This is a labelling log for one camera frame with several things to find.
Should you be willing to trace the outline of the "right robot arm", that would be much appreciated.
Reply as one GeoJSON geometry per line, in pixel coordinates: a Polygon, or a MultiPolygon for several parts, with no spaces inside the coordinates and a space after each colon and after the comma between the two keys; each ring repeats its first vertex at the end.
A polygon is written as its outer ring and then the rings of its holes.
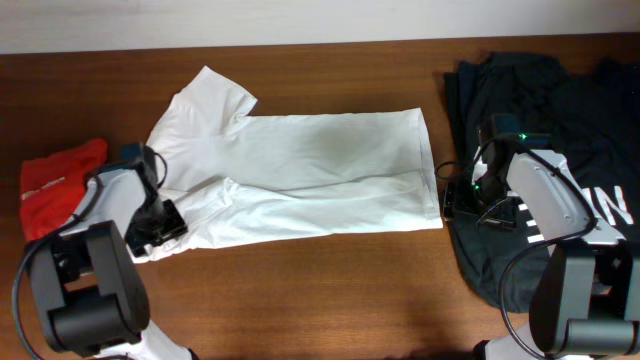
{"type": "Polygon", "coordinates": [[[529,306],[527,339],[512,326],[508,336],[480,342],[484,359],[607,359],[639,351],[639,246],[625,239],[582,192],[571,167],[575,154],[595,143],[595,133],[562,123],[550,133],[529,132],[519,120],[498,114],[477,129],[479,148],[461,173],[448,178],[444,208],[488,221],[503,203],[519,198],[542,240],[506,265],[498,307],[509,323],[505,291],[511,271],[528,255],[554,250],[529,306]]]}

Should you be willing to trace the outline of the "white printed t-shirt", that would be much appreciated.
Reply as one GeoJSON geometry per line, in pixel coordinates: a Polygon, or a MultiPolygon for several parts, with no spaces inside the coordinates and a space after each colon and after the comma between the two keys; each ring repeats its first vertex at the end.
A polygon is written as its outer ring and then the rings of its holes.
{"type": "Polygon", "coordinates": [[[418,108],[256,116],[255,97],[203,68],[153,127],[161,195],[187,232],[138,256],[145,263],[332,234],[443,225],[434,161],[418,108]]]}

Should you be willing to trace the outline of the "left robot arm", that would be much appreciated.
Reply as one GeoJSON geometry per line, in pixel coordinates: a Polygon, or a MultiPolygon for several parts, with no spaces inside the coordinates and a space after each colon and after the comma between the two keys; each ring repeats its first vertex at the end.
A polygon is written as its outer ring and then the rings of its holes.
{"type": "Polygon", "coordinates": [[[25,249],[12,286],[16,330],[24,331],[19,289],[24,277],[48,346],[82,358],[193,359],[152,322],[147,292],[133,262],[188,227],[158,190],[162,157],[142,143],[120,161],[94,170],[69,220],[25,249]]]}

